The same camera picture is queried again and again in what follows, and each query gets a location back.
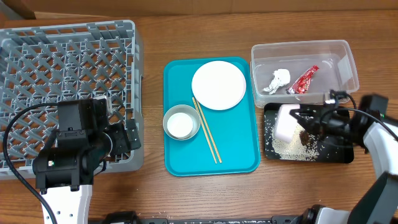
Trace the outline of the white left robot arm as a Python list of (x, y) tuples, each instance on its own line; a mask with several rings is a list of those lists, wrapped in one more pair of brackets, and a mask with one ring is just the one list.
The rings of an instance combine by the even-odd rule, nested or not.
[(140, 148), (134, 119), (109, 124), (60, 121), (57, 146), (46, 145), (33, 161), (36, 187), (58, 223), (87, 223), (96, 169), (106, 158)]

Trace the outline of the white tissue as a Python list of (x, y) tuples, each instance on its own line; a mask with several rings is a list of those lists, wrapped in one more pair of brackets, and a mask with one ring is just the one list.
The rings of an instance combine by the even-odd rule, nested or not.
[(290, 83), (290, 72), (287, 69), (280, 68), (278, 70), (274, 70), (273, 76), (274, 78), (269, 86), (263, 89), (270, 95), (273, 95), (280, 87), (286, 86)]

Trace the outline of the red snack wrapper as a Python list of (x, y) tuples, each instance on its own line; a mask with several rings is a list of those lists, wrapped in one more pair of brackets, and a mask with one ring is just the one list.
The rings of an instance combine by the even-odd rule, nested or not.
[(304, 94), (308, 91), (313, 75), (319, 70), (317, 65), (310, 67), (288, 89), (287, 94)]

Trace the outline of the brown food scrap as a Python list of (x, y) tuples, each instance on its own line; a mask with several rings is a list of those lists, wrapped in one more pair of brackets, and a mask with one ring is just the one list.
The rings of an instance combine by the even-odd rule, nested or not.
[(299, 137), (303, 146), (309, 147), (315, 142), (314, 136), (309, 134), (307, 131), (301, 131)]

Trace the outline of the white paper cup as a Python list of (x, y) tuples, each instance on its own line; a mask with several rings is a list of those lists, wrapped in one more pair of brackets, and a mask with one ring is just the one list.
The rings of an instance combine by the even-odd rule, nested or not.
[(166, 122), (167, 130), (171, 136), (184, 139), (193, 129), (193, 120), (186, 113), (175, 113)]

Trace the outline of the pink bowl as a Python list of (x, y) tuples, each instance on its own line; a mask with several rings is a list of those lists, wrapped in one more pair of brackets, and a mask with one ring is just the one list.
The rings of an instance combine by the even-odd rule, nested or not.
[(297, 119), (290, 114), (290, 111), (299, 108), (300, 105), (298, 104), (283, 104), (280, 106), (274, 127), (274, 137), (277, 140), (286, 143), (290, 143), (293, 140)]

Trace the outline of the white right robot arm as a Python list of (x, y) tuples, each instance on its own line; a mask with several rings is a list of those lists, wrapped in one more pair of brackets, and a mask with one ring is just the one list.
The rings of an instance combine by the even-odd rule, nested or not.
[(353, 108), (353, 117), (340, 116), (343, 107), (320, 110), (290, 109), (289, 115), (306, 131), (321, 137), (336, 136), (357, 144), (371, 156), (376, 181), (352, 211), (314, 205), (294, 223), (396, 223), (397, 120), (377, 109)]

